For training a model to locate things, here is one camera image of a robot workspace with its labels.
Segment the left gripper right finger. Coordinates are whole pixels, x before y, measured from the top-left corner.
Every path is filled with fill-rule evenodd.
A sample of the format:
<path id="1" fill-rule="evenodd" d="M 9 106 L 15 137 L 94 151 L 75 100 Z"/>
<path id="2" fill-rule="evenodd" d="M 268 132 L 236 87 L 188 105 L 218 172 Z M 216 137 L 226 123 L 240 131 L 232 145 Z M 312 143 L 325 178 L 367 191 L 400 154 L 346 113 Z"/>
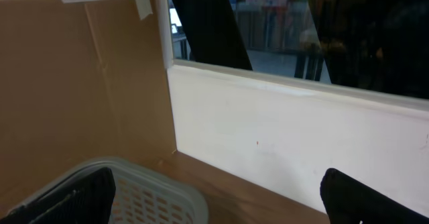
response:
<path id="1" fill-rule="evenodd" d="M 326 170 L 320 197 L 331 224 L 428 224 L 427 217 L 335 168 Z"/>

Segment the brown cardboard panel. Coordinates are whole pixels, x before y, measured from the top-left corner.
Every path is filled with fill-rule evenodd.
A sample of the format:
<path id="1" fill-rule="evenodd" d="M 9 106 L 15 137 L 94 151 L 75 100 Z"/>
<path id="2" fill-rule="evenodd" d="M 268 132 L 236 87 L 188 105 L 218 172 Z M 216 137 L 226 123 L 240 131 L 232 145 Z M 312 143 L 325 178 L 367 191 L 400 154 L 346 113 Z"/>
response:
<path id="1" fill-rule="evenodd" d="M 1 0 L 1 214 L 87 160 L 176 149 L 157 13 Z"/>

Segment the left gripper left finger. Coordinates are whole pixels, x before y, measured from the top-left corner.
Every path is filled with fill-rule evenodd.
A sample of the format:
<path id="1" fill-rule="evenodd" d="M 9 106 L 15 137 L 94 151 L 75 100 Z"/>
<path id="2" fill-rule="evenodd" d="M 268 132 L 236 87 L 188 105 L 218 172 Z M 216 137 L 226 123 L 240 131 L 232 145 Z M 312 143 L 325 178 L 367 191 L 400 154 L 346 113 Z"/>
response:
<path id="1" fill-rule="evenodd" d="M 115 192 L 113 172 L 103 167 L 20 206 L 1 224 L 107 224 Z"/>

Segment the grey plastic basket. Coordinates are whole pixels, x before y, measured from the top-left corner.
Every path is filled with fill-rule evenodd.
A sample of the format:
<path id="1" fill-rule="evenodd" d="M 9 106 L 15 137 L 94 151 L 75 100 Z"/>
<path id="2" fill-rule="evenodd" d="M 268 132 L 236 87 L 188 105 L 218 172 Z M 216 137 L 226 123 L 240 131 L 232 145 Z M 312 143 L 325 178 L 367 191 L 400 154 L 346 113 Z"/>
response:
<path id="1" fill-rule="evenodd" d="M 28 197 L 8 214 L 41 195 L 52 193 L 59 186 L 70 184 L 103 167 L 112 170 L 116 186 L 107 224 L 208 223 L 207 203 L 196 189 L 120 158 L 99 158 L 77 165 Z"/>

